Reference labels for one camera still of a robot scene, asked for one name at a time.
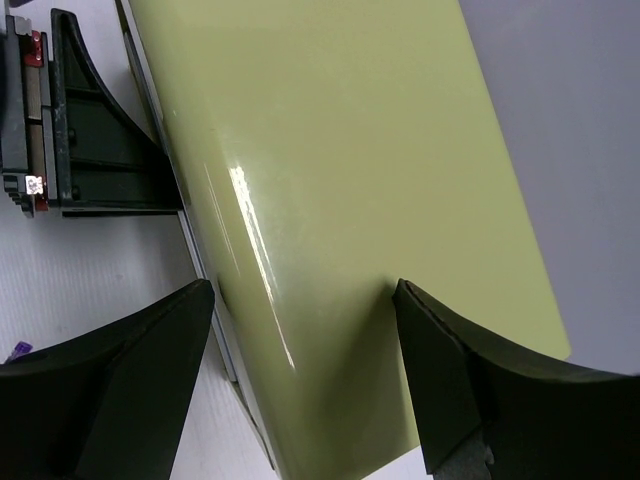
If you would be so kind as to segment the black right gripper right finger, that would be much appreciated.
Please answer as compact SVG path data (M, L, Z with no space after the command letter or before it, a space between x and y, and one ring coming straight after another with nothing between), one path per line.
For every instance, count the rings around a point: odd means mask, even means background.
M393 296L426 471L436 479L635 479L639 379L530 350L415 284Z

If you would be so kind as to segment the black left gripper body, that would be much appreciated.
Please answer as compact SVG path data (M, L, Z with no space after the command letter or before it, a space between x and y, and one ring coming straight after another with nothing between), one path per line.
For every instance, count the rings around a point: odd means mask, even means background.
M50 93L46 36L1 16L1 185L28 217L48 209Z

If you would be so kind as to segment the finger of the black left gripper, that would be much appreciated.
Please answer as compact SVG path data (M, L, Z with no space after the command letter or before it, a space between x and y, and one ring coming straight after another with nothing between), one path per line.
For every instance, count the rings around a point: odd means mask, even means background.
M51 11L50 63L57 202L64 216L175 213L170 160L100 77L75 14Z

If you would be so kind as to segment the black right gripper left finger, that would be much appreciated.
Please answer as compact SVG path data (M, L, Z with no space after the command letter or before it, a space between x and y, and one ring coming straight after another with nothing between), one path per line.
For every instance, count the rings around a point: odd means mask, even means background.
M2 365L2 478L169 478L214 302L196 280Z

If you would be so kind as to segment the green metal drawer chest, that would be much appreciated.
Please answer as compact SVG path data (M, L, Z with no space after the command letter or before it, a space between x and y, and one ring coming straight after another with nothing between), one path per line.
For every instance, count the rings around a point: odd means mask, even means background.
M399 279L571 347L456 1L129 1L240 388L284 479L417 447Z

